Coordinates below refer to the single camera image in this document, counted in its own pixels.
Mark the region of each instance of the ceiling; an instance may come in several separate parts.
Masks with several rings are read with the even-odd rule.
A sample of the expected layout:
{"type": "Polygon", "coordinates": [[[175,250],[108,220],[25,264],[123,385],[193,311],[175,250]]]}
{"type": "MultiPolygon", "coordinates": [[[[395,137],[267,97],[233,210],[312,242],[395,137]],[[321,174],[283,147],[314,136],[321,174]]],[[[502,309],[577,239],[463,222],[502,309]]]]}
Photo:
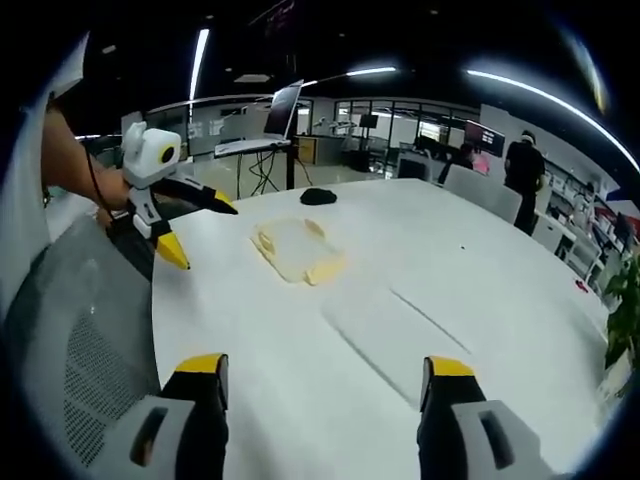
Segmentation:
{"type": "Polygon", "coordinates": [[[622,186],[640,192],[637,172],[584,122],[540,97],[464,73],[465,68],[504,73],[543,88],[598,119],[640,158],[634,129],[640,102],[623,53],[637,17],[614,8],[615,0],[597,15],[558,2],[551,10],[489,0],[469,5],[395,0],[381,6],[370,0],[285,0],[268,11],[274,3],[210,2],[202,10],[185,6],[184,13],[153,17],[101,15],[91,29],[85,80],[64,102],[72,127],[78,134],[110,133],[123,114],[186,100],[197,32],[210,28],[197,97],[271,93],[300,78],[321,80],[358,67],[394,65],[397,74],[329,80],[304,94],[490,103],[564,138],[622,186]],[[581,40],[599,67],[609,92],[604,114],[563,32],[581,40]],[[115,51],[103,53],[110,45],[115,51]],[[234,83],[245,73],[271,80],[234,83]]]}

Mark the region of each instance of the white table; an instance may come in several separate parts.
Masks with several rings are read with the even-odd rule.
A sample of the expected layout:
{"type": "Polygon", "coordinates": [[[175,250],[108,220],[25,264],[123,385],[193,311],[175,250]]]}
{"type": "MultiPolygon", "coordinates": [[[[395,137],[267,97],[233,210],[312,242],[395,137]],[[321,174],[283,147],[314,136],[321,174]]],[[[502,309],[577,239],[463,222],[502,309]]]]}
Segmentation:
{"type": "Polygon", "coordinates": [[[191,261],[157,259],[161,384],[185,358],[230,356],[226,477],[419,478],[422,358],[470,364],[565,471],[598,433],[606,309],[550,252],[493,214],[419,180],[301,190],[172,222],[191,261]],[[310,218],[345,250],[333,282],[287,284],[249,240],[255,224],[310,218]]]}

